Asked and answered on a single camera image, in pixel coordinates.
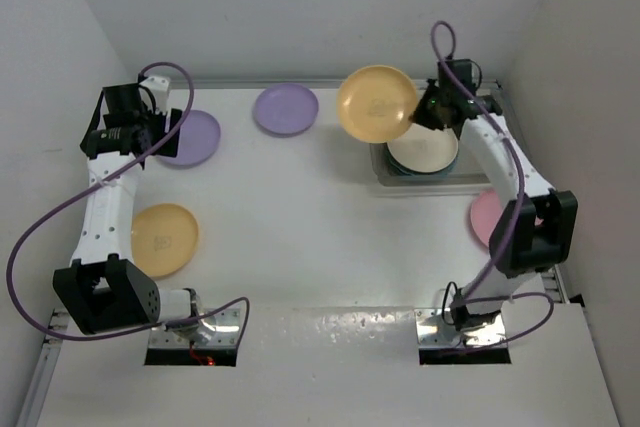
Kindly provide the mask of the cream plate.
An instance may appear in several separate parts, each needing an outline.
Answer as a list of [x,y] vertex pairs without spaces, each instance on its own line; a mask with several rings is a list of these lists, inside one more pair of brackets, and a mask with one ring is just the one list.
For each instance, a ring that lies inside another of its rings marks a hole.
[[388,142],[387,149],[402,167],[419,174],[432,174],[455,161],[459,145],[452,129],[431,130],[413,124],[402,136]]

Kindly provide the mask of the orange plate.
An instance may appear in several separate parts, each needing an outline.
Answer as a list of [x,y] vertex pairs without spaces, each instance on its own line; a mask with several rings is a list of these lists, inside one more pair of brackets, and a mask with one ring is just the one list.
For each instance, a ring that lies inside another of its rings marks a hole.
[[404,135],[418,105],[417,87],[401,70],[371,65],[349,75],[337,91],[336,108],[342,128],[370,144]]
[[193,258],[199,225],[185,207],[162,203],[135,215],[131,247],[135,265],[152,279],[175,274]]

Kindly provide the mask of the teal scalloped plate back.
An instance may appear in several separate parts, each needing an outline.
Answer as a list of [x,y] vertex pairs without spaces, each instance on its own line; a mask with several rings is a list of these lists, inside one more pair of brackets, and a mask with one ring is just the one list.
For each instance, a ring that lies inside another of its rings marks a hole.
[[451,163],[449,163],[446,167],[444,167],[443,169],[434,171],[434,172],[418,172],[418,171],[414,171],[411,170],[405,166],[403,166],[402,164],[400,164],[391,154],[389,148],[387,145],[384,146],[383,148],[383,152],[384,152],[384,157],[388,163],[388,165],[390,166],[390,168],[398,175],[400,176],[410,176],[410,177],[420,177],[420,176],[426,176],[426,177],[433,177],[433,178],[442,178],[442,177],[446,177],[448,174],[451,173],[451,171],[454,169],[454,167],[456,166],[458,157],[455,157]]

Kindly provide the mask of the pink plate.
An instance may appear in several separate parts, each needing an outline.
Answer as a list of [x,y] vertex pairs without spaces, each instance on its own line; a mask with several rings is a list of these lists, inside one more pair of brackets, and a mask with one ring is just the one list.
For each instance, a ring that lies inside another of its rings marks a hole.
[[478,195],[471,203],[469,220],[478,241],[489,247],[491,235],[502,215],[503,207],[497,193],[491,189]]

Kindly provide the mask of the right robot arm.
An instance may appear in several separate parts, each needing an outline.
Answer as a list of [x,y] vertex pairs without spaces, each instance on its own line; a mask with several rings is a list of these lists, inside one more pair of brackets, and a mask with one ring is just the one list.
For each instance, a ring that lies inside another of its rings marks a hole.
[[445,316],[458,331],[493,321],[523,284],[567,259],[578,210],[576,196],[557,190],[528,160],[500,106],[477,96],[473,66],[453,56],[440,61],[437,79],[429,80],[411,117],[422,127],[452,130],[502,207],[487,265],[455,293]]

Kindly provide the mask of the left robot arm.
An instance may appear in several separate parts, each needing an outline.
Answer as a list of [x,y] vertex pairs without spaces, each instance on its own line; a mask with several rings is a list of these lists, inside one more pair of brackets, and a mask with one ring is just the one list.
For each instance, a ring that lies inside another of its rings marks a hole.
[[161,290],[134,263],[131,227],[144,165],[136,159],[175,127],[181,111],[167,107],[162,76],[103,88],[81,143],[90,194],[78,245],[53,287],[80,331],[96,335],[159,322],[194,322],[196,294]]

